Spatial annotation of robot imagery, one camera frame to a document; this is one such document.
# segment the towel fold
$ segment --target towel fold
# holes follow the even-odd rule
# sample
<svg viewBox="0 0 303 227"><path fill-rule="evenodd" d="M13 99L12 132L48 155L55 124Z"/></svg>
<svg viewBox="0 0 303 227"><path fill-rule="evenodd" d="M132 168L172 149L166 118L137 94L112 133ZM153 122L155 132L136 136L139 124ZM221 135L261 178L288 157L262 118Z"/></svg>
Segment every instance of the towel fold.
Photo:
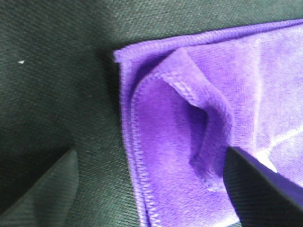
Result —
<svg viewBox="0 0 303 227"><path fill-rule="evenodd" d="M130 45L122 131L141 226L238 221L228 146L303 186L303 19Z"/></svg>

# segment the microfiber cloth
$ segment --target microfiber cloth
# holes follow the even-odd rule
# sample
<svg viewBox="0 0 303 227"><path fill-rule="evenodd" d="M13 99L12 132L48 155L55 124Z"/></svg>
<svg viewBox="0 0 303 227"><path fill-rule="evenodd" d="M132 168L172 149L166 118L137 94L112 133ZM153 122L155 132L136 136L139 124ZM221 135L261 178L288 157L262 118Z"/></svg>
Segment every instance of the microfiber cloth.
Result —
<svg viewBox="0 0 303 227"><path fill-rule="evenodd" d="M122 133L142 227L225 227L229 146L303 187L303 19L133 44Z"/></svg>

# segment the towel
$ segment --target towel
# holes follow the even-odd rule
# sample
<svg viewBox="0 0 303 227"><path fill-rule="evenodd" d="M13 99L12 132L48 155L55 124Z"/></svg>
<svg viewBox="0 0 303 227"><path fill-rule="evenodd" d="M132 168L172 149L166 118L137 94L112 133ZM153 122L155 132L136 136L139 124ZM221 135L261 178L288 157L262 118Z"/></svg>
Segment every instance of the towel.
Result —
<svg viewBox="0 0 303 227"><path fill-rule="evenodd" d="M303 187L303 19L133 44L122 134L142 227L225 227L229 146Z"/></svg>

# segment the woven fabric texture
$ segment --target woven fabric texture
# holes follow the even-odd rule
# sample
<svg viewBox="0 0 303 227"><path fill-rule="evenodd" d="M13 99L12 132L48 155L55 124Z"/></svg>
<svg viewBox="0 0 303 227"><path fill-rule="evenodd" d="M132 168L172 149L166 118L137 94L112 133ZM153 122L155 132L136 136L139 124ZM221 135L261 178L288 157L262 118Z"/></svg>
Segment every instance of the woven fabric texture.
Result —
<svg viewBox="0 0 303 227"><path fill-rule="evenodd" d="M137 227L113 50L300 18L303 1L1 0L0 15L1 187L74 146L79 187L65 225Z"/></svg>

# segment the dark object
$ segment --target dark object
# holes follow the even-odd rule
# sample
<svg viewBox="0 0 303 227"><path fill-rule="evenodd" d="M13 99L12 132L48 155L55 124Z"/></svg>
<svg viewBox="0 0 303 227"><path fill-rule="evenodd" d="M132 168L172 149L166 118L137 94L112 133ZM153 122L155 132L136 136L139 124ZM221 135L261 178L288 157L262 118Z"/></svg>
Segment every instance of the dark object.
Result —
<svg viewBox="0 0 303 227"><path fill-rule="evenodd" d="M229 148L224 184L243 227L303 227L303 189L240 148Z"/></svg>

